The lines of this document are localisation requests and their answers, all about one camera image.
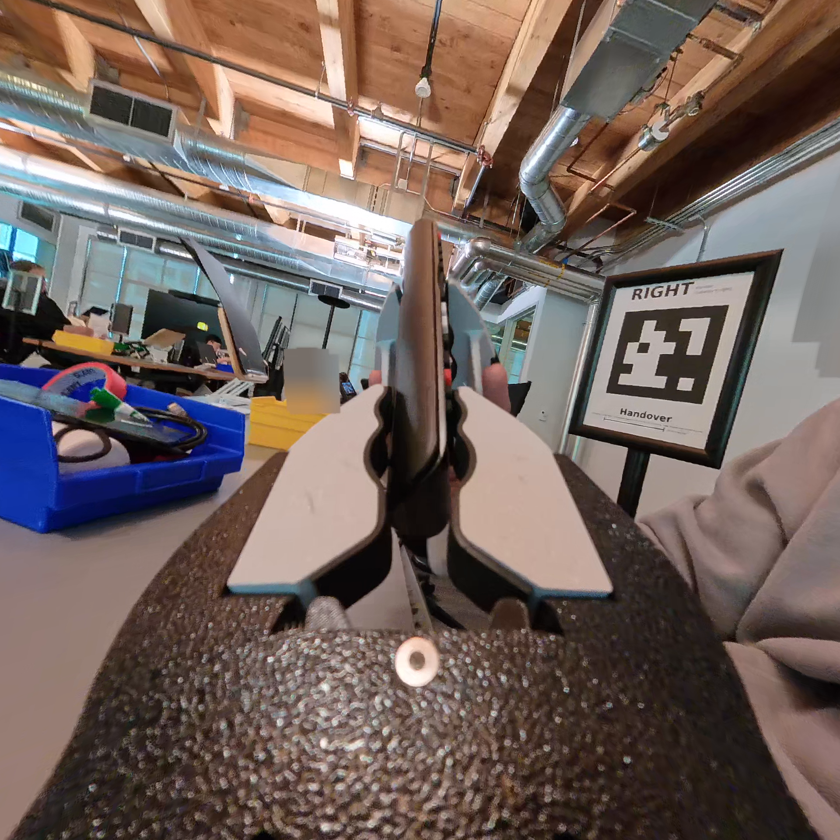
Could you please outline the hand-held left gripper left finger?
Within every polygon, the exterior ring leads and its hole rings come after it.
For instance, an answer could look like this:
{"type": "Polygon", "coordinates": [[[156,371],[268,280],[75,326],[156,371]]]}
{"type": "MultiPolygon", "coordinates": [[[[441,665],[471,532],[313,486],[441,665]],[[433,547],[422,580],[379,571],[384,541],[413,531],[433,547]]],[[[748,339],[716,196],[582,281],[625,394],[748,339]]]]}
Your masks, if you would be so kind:
{"type": "Polygon", "coordinates": [[[372,385],[287,452],[227,578],[236,595],[363,598],[392,567],[392,534],[375,451],[385,442],[372,385]]]}

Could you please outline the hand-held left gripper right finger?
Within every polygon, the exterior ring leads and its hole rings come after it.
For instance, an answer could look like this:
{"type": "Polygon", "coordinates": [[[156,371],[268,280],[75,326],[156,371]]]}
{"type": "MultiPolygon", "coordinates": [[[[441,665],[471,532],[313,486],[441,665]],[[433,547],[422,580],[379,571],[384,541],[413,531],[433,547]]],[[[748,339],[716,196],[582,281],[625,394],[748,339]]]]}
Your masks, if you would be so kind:
{"type": "Polygon", "coordinates": [[[610,596],[613,583],[550,448],[468,387],[455,403],[467,470],[451,502],[452,582],[473,602],[610,596]]]}

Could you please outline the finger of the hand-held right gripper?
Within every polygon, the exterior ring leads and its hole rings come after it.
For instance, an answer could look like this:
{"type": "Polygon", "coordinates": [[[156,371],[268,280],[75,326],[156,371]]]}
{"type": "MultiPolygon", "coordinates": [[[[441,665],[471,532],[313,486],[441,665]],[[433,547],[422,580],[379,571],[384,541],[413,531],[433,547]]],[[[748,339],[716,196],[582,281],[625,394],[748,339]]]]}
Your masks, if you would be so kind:
{"type": "Polygon", "coordinates": [[[398,393],[398,361],[401,348],[401,319],[399,312],[381,312],[375,334],[375,369],[381,384],[398,393]]]}
{"type": "Polygon", "coordinates": [[[495,346],[480,311],[462,286],[449,281],[447,293],[452,386],[467,386],[486,396],[483,375],[496,358],[495,346]]]}

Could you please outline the dark brown strip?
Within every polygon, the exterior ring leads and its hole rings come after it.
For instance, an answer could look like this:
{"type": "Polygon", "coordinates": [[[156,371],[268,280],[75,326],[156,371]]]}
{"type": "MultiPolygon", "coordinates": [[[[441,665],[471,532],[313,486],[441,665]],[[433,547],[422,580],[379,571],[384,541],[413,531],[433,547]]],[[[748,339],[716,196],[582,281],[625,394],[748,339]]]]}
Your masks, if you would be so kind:
{"type": "Polygon", "coordinates": [[[390,388],[393,396],[388,511],[409,542],[448,523],[447,283],[436,224],[418,220],[406,241],[390,388]]]}

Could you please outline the green marker pen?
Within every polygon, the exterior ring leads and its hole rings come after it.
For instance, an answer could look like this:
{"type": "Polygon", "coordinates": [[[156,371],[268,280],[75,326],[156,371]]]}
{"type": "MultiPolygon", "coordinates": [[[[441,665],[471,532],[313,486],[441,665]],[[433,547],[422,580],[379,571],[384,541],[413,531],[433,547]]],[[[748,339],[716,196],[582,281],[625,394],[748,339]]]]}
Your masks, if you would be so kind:
{"type": "Polygon", "coordinates": [[[111,417],[121,423],[138,427],[152,427],[154,422],[142,411],[127,404],[111,393],[106,387],[92,387],[90,390],[91,409],[103,417],[111,417]]]}

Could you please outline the blue plastic bin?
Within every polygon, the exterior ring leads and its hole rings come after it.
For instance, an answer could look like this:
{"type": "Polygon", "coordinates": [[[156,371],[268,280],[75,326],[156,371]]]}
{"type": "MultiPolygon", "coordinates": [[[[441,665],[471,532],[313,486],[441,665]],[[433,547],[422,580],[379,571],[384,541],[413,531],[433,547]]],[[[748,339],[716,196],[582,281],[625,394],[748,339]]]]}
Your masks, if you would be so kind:
{"type": "Polygon", "coordinates": [[[58,371],[11,364],[1,370],[2,519],[52,532],[216,491],[242,466],[246,419],[232,409],[128,385],[127,404],[152,427],[98,413],[71,419],[33,401],[58,371]],[[105,432],[128,449],[131,465],[60,474],[53,422],[105,432]]]}

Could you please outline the person's right forearm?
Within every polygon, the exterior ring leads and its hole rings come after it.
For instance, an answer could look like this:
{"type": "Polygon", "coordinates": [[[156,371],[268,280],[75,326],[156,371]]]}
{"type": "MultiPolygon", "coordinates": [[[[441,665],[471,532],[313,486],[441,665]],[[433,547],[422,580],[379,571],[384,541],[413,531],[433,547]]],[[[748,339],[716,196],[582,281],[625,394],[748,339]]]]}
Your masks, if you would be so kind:
{"type": "Polygon", "coordinates": [[[839,401],[637,520],[699,599],[787,788],[839,838],[839,401]]]}

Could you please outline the grey desk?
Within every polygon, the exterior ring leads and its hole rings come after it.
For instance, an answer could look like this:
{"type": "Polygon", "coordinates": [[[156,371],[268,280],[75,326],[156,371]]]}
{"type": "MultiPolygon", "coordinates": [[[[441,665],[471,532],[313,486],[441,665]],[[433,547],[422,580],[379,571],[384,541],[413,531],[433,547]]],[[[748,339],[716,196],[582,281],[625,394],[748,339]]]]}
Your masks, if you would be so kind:
{"type": "Polygon", "coordinates": [[[2,522],[2,838],[47,782],[102,660],[172,553],[279,453],[249,450],[217,494],[39,534],[2,522]]]}

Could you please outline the person's right hand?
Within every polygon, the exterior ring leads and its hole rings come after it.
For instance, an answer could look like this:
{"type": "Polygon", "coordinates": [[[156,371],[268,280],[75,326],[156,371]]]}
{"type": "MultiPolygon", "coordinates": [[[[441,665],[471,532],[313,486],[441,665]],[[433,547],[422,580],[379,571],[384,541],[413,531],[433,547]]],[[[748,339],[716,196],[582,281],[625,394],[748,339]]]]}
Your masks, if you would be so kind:
{"type": "Polygon", "coordinates": [[[481,372],[483,396],[508,414],[512,414],[509,393],[508,372],[504,365],[494,359],[481,372]]]}

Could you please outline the yellow plastic bin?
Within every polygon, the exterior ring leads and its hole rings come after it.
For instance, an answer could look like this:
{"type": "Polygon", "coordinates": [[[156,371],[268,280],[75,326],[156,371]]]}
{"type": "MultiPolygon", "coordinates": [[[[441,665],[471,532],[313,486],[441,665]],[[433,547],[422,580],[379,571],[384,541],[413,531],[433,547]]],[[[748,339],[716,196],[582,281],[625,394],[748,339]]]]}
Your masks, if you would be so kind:
{"type": "Polygon", "coordinates": [[[247,443],[287,452],[326,414],[295,414],[285,401],[273,396],[254,396],[250,400],[247,443]]]}

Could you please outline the dark computer monitor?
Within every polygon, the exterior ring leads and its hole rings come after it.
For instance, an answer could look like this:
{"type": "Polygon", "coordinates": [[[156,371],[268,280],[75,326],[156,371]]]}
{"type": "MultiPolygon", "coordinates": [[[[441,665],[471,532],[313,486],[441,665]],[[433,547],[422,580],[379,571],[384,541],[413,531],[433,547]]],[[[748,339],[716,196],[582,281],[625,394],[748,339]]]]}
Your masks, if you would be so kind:
{"type": "Polygon", "coordinates": [[[140,332],[142,339],[161,330],[182,333],[170,362],[195,368],[214,364],[227,349],[218,317],[218,301],[180,291],[148,290],[140,332]]]}

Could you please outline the white rounded object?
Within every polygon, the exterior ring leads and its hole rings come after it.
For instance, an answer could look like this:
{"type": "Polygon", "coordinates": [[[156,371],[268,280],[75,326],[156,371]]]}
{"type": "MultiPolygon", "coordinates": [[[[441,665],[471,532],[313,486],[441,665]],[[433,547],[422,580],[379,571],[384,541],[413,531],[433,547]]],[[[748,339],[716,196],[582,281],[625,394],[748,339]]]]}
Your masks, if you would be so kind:
{"type": "Polygon", "coordinates": [[[51,430],[62,475],[131,465],[128,449],[105,432],[58,422],[51,430]]]}

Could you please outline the red tape roll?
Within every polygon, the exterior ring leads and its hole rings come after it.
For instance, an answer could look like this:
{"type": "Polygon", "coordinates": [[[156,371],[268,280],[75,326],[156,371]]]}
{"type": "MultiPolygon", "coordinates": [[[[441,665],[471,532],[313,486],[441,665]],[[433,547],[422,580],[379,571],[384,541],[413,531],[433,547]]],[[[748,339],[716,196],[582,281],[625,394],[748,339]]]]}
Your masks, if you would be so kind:
{"type": "Polygon", "coordinates": [[[89,411],[90,390],[103,386],[127,403],[126,381],[114,369],[100,362],[85,362],[59,371],[36,391],[33,401],[54,415],[87,418],[96,413],[89,411]]]}

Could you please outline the square marker wall poster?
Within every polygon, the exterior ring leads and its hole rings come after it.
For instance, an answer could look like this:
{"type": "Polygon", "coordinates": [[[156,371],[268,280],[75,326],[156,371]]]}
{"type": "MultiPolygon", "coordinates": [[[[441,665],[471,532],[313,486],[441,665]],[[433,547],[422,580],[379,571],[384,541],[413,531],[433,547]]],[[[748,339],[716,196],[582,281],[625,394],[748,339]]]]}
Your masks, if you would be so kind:
{"type": "Polygon", "coordinates": [[[783,253],[606,281],[569,433],[626,448],[616,502],[628,515],[652,455],[721,467],[783,253]]]}

